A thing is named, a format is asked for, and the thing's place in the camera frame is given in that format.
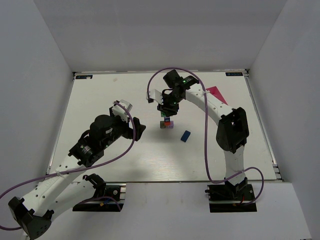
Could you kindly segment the long dark blue block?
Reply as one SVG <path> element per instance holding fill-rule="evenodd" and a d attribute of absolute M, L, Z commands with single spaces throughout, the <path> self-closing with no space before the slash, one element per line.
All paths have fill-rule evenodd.
<path fill-rule="evenodd" d="M 188 140 L 188 138 L 190 137 L 190 135 L 191 135 L 191 132 L 188 130 L 185 130 L 183 135 L 181 136 L 180 140 L 185 143 Z"/>

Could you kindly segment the purple wood cube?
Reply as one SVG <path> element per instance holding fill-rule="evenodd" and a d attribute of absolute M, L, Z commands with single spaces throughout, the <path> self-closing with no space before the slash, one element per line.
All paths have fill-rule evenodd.
<path fill-rule="evenodd" d="M 166 126 L 168 129 L 174 128 L 174 121 L 170 121 L 169 124 Z"/>

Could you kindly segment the pink plastic box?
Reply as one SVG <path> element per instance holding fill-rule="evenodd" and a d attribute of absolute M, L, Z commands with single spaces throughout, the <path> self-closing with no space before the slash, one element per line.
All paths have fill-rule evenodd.
<path fill-rule="evenodd" d="M 219 101 L 221 101 L 223 104 L 228 104 L 225 100 L 225 98 L 223 97 L 223 95 L 221 94 L 221 92 L 219 91 L 217 86 L 212 86 L 206 89 L 207 91 L 210 92 L 211 95 L 213 95 L 214 97 L 216 97 Z"/>

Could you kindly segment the olive grey wood cube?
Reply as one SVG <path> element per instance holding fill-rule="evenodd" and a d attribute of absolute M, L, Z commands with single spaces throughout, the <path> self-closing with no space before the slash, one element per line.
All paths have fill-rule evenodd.
<path fill-rule="evenodd" d="M 165 122 L 164 121 L 160 121 L 160 128 L 161 129 L 164 129 L 166 126 L 165 126 Z"/>

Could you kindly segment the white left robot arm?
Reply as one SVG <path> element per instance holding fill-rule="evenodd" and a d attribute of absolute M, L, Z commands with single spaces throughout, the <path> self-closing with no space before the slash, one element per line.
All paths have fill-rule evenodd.
<path fill-rule="evenodd" d="M 8 207 L 19 228 L 31 240 L 41 237 L 60 214 L 77 205 L 103 198 L 106 182 L 97 174 L 86 176 L 71 191 L 64 190 L 104 156 L 120 137 L 138 141 L 146 126 L 130 115 L 130 106 L 115 102 L 108 115 L 99 115 L 69 150 L 55 172 L 35 178 L 38 185 L 23 197 L 13 197 Z"/>

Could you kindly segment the red letter wood cube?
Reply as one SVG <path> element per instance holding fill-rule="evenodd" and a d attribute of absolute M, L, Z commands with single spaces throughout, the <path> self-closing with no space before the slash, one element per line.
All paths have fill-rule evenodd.
<path fill-rule="evenodd" d="M 171 123 L 168 121 L 168 122 L 164 122 L 164 125 L 166 126 L 166 127 L 168 127 L 168 126 L 170 126 L 171 125 Z"/>

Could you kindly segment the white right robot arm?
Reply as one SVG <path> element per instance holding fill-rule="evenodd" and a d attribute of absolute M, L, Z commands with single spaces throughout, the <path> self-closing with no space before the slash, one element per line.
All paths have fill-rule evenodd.
<path fill-rule="evenodd" d="M 164 75 L 163 80 L 167 89 L 149 92 L 149 97 L 158 103 L 157 110 L 169 118 L 177 115 L 179 103 L 187 100 L 216 123 L 216 142 L 225 157 L 225 185 L 234 195 L 238 194 L 248 184 L 244 172 L 244 149 L 249 136 L 246 111 L 227 105 L 192 75 L 182 77 L 173 69 Z"/>

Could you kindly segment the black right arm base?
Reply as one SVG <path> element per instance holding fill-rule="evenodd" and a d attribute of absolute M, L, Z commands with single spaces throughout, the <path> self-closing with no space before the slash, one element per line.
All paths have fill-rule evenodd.
<path fill-rule="evenodd" d="M 226 185 L 208 185 L 204 191 L 209 200 L 210 213 L 252 213 L 257 212 L 253 186 L 248 184 L 237 195 L 233 195 Z"/>

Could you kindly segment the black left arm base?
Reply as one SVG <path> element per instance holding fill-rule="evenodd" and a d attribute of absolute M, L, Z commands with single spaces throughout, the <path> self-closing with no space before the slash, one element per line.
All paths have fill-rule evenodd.
<path fill-rule="evenodd" d="M 93 173 L 82 177 L 94 189 L 91 200 L 83 200 L 76 204 L 73 212 L 120 212 L 125 203 L 126 184 L 107 183 L 99 175 Z"/>

